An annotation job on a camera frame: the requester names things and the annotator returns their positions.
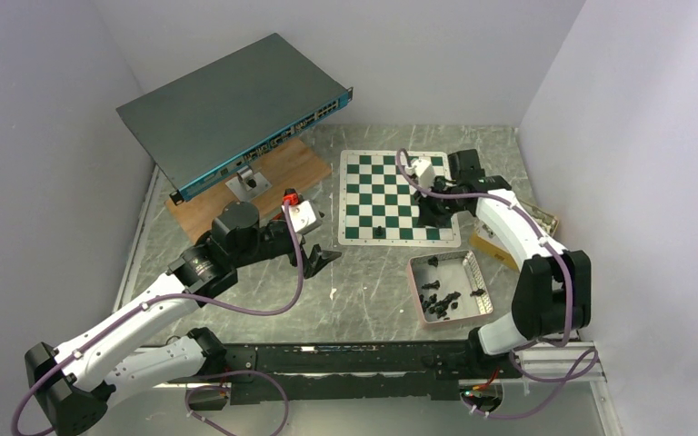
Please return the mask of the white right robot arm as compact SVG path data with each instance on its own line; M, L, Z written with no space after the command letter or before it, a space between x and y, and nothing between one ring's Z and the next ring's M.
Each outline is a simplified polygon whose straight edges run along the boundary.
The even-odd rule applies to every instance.
M400 173L414 188L419 222L436 226L468 212L485 223L519 269L510 311L474 329L474 344L464 353L466 369L476 377L495 370L500 355L558 334L565 345L572 331L592 319L592 263L582 250L558 243L520 203L500 175L485 173L475 150L449 154L455 173L437 175L424 158L404 159Z

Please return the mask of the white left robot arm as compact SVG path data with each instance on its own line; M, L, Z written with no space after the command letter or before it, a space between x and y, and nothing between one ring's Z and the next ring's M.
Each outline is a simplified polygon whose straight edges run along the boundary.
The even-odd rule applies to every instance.
M194 328L162 347L142 352L145 341L167 325L207 306L235 286L240 268L285 256L300 280L320 272L338 253L304 248L304 236L323 216L297 194L261 223L251 203L229 203L210 229L170 263L138 297L72 340L38 343L25 354L35 400L58 435L79 435L117 403L178 379L210 382L224 376L227 350L206 327Z

